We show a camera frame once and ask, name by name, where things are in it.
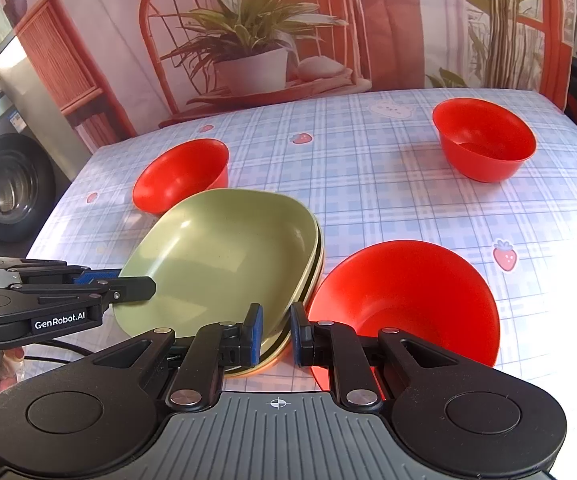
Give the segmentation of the green plate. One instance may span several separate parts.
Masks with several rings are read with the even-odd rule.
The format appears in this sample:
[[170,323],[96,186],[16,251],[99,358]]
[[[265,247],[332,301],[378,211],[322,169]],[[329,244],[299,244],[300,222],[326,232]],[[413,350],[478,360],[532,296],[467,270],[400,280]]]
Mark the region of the green plate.
[[241,322],[264,308],[261,352],[284,325],[316,260],[317,218],[278,193],[216,188],[172,207],[125,263],[124,278],[156,284],[146,301],[115,302],[120,328],[136,336],[167,326],[179,337],[215,322]]
[[[303,290],[299,293],[299,295],[292,300],[292,302],[300,302],[304,307],[308,306],[309,301],[313,296],[313,293],[317,289],[324,265],[325,265],[325,248],[323,247],[322,234],[319,233],[316,260],[311,266],[311,269],[309,270],[306,285],[303,287]],[[289,348],[291,340],[292,340],[291,316],[287,314],[285,315],[284,325],[282,327],[281,332],[278,335],[273,336],[272,343],[270,344],[270,346],[267,348],[266,351],[261,352],[260,361],[258,364],[261,364],[262,362],[264,362],[264,360],[267,360],[269,356],[272,356],[272,354],[275,354],[275,352],[280,352],[284,348]],[[229,370],[237,370],[238,368],[244,368],[244,367],[241,366],[231,367],[229,368]]]

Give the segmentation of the washing machine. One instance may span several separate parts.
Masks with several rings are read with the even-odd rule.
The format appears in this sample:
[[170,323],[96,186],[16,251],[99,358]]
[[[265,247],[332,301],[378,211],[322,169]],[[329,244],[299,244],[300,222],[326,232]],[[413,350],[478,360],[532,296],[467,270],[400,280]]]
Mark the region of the washing machine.
[[0,86],[0,256],[28,255],[69,185]]

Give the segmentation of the orange plate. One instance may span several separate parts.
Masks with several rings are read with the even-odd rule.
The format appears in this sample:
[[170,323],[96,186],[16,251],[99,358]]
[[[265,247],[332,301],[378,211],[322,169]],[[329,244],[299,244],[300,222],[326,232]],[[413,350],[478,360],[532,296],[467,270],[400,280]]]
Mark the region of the orange plate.
[[238,368],[237,370],[228,370],[226,373],[224,373],[224,377],[228,379],[234,379],[248,377],[261,372],[265,372],[268,368],[271,368],[273,365],[281,361],[283,356],[287,354],[287,351],[289,351],[289,348],[284,348],[280,352],[275,352],[275,354],[269,356],[267,360],[264,360],[264,362],[252,368]]

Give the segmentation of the red bowl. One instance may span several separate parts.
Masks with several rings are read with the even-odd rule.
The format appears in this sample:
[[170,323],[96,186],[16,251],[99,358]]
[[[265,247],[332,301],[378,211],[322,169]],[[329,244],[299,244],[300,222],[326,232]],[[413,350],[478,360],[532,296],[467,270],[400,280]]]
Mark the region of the red bowl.
[[493,102],[449,99],[434,107],[432,119],[448,162],[475,181],[507,180],[537,151],[531,128]]
[[229,158],[229,148],[216,139],[176,145],[142,171],[132,188],[132,203],[143,212],[161,216],[194,194],[226,188]]
[[419,240],[375,244],[343,260],[318,287],[308,318],[349,325],[360,336],[400,328],[488,366],[500,346],[497,304],[481,274]]

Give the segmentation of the blue plaid tablecloth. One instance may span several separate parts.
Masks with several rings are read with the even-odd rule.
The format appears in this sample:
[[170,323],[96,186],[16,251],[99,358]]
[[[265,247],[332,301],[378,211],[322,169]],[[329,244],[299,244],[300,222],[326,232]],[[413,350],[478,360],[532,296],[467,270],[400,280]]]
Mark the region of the blue plaid tablecloth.
[[152,218],[131,203],[139,173],[185,141],[230,150],[230,183],[290,195],[325,231],[328,264],[382,240],[425,240],[470,261],[501,318],[497,365],[554,396],[577,386],[577,127],[536,93],[483,90],[517,114],[537,150],[509,180],[461,176],[433,108],[447,90],[338,96],[194,120],[101,148],[72,182],[31,255],[120,266]]

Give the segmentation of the printed room backdrop cloth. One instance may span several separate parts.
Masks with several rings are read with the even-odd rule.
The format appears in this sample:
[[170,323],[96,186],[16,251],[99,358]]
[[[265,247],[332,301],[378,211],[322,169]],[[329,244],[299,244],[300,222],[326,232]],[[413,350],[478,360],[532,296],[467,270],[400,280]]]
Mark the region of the printed room backdrop cloth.
[[366,91],[563,106],[577,0],[0,0],[90,150],[223,110]]

